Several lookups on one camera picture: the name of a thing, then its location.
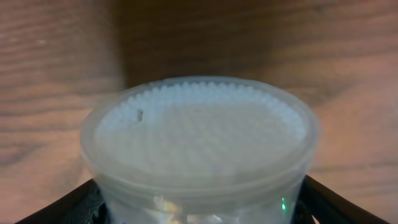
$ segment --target plastic container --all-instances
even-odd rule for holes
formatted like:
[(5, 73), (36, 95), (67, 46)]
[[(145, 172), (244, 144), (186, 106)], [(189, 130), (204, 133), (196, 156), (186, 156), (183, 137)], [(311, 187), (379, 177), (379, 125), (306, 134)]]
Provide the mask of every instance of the plastic container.
[(290, 223), (317, 143), (299, 99), (231, 77), (131, 88), (81, 131), (115, 224)]

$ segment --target container lid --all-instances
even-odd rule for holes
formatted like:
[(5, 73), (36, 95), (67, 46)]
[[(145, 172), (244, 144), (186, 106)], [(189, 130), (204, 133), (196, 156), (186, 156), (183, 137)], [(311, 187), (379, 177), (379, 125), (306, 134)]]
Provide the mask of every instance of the container lid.
[(81, 132), (83, 157), (110, 188), (117, 182), (161, 195), (285, 182), (310, 163), (317, 141), (317, 120), (296, 97), (231, 77), (172, 78), (126, 90), (95, 109)]

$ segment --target green led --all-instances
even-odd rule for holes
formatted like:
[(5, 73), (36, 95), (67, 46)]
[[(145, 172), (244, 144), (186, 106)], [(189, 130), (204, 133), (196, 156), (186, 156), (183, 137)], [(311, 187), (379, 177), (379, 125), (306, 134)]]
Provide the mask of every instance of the green led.
[(283, 202), (283, 204), (282, 204), (282, 209), (283, 209), (283, 210), (286, 210), (285, 198), (282, 198), (282, 202)]

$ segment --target wooden background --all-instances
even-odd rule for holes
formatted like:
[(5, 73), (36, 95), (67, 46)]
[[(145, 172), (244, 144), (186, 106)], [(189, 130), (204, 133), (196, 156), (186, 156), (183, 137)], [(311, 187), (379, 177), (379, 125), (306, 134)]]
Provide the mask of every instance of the wooden background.
[(398, 223), (398, 1), (0, 1), (0, 222), (90, 175), (79, 127), (150, 80), (233, 75), (308, 103), (310, 175)]

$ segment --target textured white surface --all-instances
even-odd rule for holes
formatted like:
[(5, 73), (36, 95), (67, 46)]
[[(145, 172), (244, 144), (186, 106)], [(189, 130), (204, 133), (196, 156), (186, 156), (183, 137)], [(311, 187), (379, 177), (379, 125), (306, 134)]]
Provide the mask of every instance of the textured white surface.
[(279, 160), (305, 132), (299, 114), (268, 93), (183, 83), (122, 102), (100, 122), (95, 139), (117, 160), (150, 174), (216, 177)]

